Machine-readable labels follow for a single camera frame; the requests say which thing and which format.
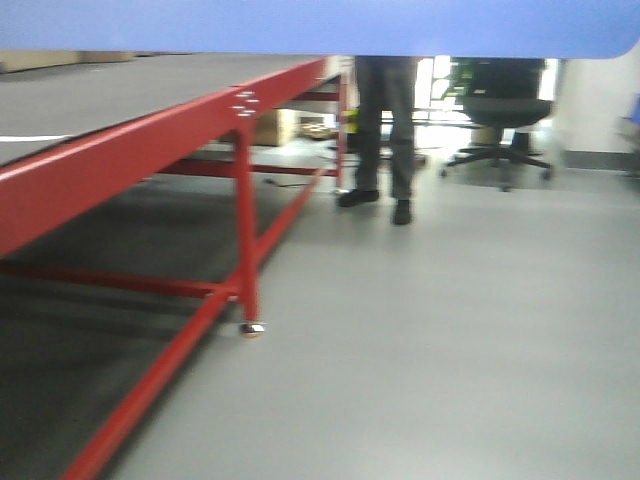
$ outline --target black shoe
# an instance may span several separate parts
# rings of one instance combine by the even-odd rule
[[[398,203],[396,203],[396,210],[393,212],[393,219],[391,221],[394,225],[407,225],[411,223],[411,201],[398,200]]]
[[[380,192],[378,190],[351,190],[350,192],[340,195],[338,197],[338,206],[340,207],[355,207],[365,202],[375,202],[380,198]]]

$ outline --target red metal frame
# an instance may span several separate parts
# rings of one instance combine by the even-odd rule
[[[228,302],[239,302],[247,321],[257,319],[258,265],[295,219],[321,176],[336,177],[339,186],[344,137],[339,133],[335,168],[251,165],[255,118],[296,97],[337,100],[342,125],[343,76],[340,72],[329,75],[327,69],[327,59],[318,58],[74,139],[0,168],[0,256],[156,172],[235,178],[240,258],[235,271],[221,283],[0,262],[1,274],[202,299],[185,327],[78,454],[63,474],[63,480],[88,480],[98,475]],[[334,77],[335,93],[302,95],[329,76]],[[176,159],[229,131],[235,136],[233,162],[176,163]],[[256,238],[252,171],[311,175],[306,187],[259,238]],[[38,192],[38,196],[34,197],[33,192]]]

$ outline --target gray tabletop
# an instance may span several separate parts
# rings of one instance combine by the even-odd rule
[[[315,57],[194,54],[0,76],[0,165]]]

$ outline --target white wall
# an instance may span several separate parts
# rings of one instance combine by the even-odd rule
[[[629,152],[617,135],[640,93],[640,43],[621,57],[569,60],[558,90],[554,132],[569,151]]]

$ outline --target person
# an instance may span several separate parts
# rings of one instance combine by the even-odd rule
[[[380,198],[378,166],[383,110],[391,110],[391,196],[396,206],[395,225],[412,221],[414,160],[413,108],[417,63],[413,57],[359,56],[355,58],[356,83],[360,96],[357,144],[359,163],[355,188],[338,197],[338,206],[349,208]]]

